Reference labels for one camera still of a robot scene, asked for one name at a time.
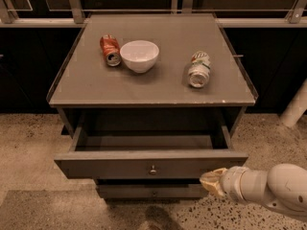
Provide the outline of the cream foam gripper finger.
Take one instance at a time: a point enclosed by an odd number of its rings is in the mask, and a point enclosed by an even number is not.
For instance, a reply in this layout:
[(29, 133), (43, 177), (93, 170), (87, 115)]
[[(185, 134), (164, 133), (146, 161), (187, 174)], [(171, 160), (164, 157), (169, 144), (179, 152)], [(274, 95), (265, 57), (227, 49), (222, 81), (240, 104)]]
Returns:
[(200, 177), (200, 183), (202, 187), (213, 196), (216, 196), (219, 198), (225, 197), (225, 193), (222, 188), (221, 180), (222, 180), (222, 176), (226, 172), (227, 172), (226, 168), (220, 168), (220, 169), (202, 174)]

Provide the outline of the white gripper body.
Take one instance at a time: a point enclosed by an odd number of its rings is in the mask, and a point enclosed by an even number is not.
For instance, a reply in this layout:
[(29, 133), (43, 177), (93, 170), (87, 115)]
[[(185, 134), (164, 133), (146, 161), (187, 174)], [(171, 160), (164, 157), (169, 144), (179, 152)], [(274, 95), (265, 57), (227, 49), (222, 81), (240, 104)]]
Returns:
[(241, 190), (241, 179), (248, 171), (247, 167), (232, 167), (223, 173), (220, 184), (224, 195), (231, 201), (240, 204), (247, 204)]

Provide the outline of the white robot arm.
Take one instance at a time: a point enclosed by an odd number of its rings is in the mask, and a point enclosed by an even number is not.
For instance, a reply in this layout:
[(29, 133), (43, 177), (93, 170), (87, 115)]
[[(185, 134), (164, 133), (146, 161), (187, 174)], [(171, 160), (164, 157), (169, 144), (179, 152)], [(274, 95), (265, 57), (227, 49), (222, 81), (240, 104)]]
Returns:
[(213, 196), (254, 203), (292, 219), (307, 221), (307, 171), (293, 164), (278, 164), (268, 171), (235, 166), (206, 172), (202, 187)]

